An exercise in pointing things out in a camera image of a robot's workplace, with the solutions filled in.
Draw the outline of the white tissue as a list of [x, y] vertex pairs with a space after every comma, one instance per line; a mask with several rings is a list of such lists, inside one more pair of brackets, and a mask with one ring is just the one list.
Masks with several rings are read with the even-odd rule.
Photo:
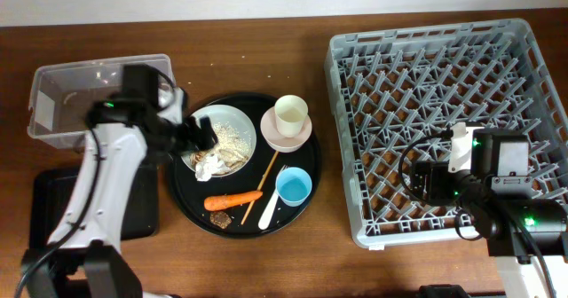
[[196, 162], [194, 170], [196, 179], [200, 182], [206, 182], [213, 176], [224, 175], [230, 171], [230, 168], [216, 154], [207, 154]]

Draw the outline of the cream cup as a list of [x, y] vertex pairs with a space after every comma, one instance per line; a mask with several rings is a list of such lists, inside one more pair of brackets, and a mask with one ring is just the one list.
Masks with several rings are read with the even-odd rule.
[[308, 111], [302, 98], [296, 95], [280, 97], [274, 105], [277, 131], [284, 137], [295, 137], [303, 127]]

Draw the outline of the blue cup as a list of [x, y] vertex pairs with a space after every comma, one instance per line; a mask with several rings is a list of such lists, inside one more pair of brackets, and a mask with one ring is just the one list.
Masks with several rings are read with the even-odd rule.
[[276, 192], [290, 207], [299, 207], [312, 192], [312, 178], [299, 167], [283, 169], [276, 178]]

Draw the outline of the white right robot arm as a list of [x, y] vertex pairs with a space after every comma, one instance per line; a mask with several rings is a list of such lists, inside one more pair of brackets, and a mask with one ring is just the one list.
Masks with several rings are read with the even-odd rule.
[[518, 130], [457, 122], [433, 136], [451, 143], [448, 161], [415, 161], [401, 184], [427, 205], [454, 206], [485, 239], [508, 297], [567, 295], [567, 211], [532, 196], [530, 144]]

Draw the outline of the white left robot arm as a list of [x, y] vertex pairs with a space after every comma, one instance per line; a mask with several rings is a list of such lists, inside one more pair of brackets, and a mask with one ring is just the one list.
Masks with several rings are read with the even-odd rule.
[[217, 143], [209, 118], [184, 117], [186, 103], [185, 91], [159, 69], [123, 67], [120, 90], [85, 116], [83, 162], [70, 201], [46, 248], [25, 252], [16, 296], [148, 295], [121, 256], [122, 222], [143, 161]]

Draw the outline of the grey dishwasher rack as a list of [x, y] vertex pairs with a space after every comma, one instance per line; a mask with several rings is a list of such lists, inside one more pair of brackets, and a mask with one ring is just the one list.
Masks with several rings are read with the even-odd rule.
[[324, 65], [353, 241], [382, 250], [471, 237], [468, 217], [406, 191], [414, 161], [448, 161], [458, 122], [530, 142], [536, 198], [567, 201], [567, 115], [525, 20], [335, 35]]

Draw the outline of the clear plastic waste bin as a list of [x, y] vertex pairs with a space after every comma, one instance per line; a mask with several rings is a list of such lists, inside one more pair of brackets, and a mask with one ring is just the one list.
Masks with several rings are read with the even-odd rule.
[[39, 67], [29, 95], [28, 135], [57, 149], [83, 146], [84, 117], [92, 104], [121, 87], [122, 67], [147, 64], [173, 78], [170, 58], [148, 54]]

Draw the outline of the grey plate with food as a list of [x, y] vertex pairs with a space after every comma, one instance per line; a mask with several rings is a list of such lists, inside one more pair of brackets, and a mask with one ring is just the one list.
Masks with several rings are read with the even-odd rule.
[[217, 136], [217, 143], [212, 149], [182, 156], [183, 163], [194, 174], [194, 165], [207, 154], [216, 154], [230, 168], [224, 175], [212, 178], [234, 174], [250, 161], [256, 149], [256, 129], [240, 109], [229, 105], [205, 106], [195, 111], [192, 116], [198, 120], [208, 117]]

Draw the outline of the orange carrot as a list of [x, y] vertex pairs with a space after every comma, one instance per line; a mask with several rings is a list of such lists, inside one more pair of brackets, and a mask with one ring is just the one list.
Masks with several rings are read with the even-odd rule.
[[204, 207], [208, 211], [221, 211], [250, 203], [259, 199], [263, 193], [261, 191], [250, 191], [232, 195], [210, 196], [205, 199]]

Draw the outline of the round black tray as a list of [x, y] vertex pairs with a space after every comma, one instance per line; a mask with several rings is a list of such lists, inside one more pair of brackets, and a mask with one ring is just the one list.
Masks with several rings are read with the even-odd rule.
[[[204, 231], [229, 239], [251, 239], [273, 233], [284, 228], [299, 217], [310, 204], [316, 193], [322, 170], [320, 142], [315, 134], [297, 151], [274, 154], [261, 134], [260, 121], [263, 114], [276, 102], [276, 98], [253, 92], [242, 92], [220, 97], [209, 102], [213, 105], [228, 105], [240, 109], [255, 125], [256, 149], [249, 162], [234, 174], [213, 177], [207, 182], [199, 182], [194, 172], [184, 164], [180, 157], [175, 157], [165, 169], [165, 177], [172, 199], [181, 212]], [[204, 201], [209, 196], [231, 195], [249, 192], [256, 188], [262, 175], [272, 163], [271, 172], [264, 181], [263, 196], [247, 211], [245, 205], [228, 208], [225, 212], [232, 222], [221, 228], [210, 221], [210, 212], [204, 208]], [[312, 179], [312, 191], [298, 207], [290, 207], [281, 200], [272, 216], [267, 229], [258, 228], [258, 221], [274, 191], [276, 176], [282, 166], [298, 167], [305, 170]]]

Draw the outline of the brown cookie piece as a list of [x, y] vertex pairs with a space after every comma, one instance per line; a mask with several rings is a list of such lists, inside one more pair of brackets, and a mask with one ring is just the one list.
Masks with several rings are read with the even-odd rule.
[[212, 224], [222, 230], [226, 229], [233, 222], [232, 218], [224, 211], [211, 212], [209, 220]]

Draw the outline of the wooden chopstick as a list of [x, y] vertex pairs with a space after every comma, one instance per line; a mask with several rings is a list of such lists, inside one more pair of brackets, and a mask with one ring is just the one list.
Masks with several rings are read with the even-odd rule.
[[[273, 157], [271, 158], [271, 161], [270, 161], [269, 165], [267, 166], [265, 172], [263, 173], [262, 178], [261, 178], [261, 181], [259, 182], [259, 184], [258, 184], [258, 186], [257, 186], [257, 188], [256, 188], [257, 191], [262, 191], [262, 188], [263, 188], [263, 186], [264, 186], [264, 182], [265, 182], [266, 178], [268, 177], [268, 175], [270, 174], [270, 172], [271, 172], [271, 170], [272, 170], [272, 167], [273, 167], [273, 164], [274, 164], [274, 162], [276, 161], [276, 159], [277, 159], [279, 153], [280, 153], [280, 152], [278, 152], [278, 151], [275, 151], [275, 152], [274, 152]], [[255, 200], [252, 200], [252, 201], [248, 204], [248, 207], [247, 207], [247, 210], [246, 210], [246, 212], [245, 212], [245, 215], [244, 215], [244, 216], [242, 217], [242, 219], [241, 219], [241, 225], [244, 225], [244, 224], [246, 223], [246, 221], [247, 221], [247, 219], [248, 219], [248, 217], [249, 217], [250, 211], [251, 211], [251, 209], [254, 207], [254, 204], [255, 204]]]

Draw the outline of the black square bin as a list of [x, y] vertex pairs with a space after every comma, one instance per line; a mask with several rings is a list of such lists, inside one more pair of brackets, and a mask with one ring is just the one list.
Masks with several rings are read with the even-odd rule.
[[[70, 200], [79, 168], [52, 169], [34, 181], [28, 246], [42, 249], [55, 230]], [[131, 187], [122, 221], [122, 240], [140, 239], [159, 228], [157, 168], [142, 165]]]

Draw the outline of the white plastic fork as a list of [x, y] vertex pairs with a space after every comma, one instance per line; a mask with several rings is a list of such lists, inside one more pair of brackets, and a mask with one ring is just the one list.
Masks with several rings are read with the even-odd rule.
[[277, 191], [277, 188], [274, 188], [274, 191], [271, 195], [271, 198], [269, 199], [263, 214], [261, 215], [259, 221], [258, 221], [258, 228], [261, 231], [264, 231], [268, 228], [271, 220], [272, 220], [272, 215], [274, 213], [274, 209], [276, 208], [276, 204], [279, 198], [279, 194]]

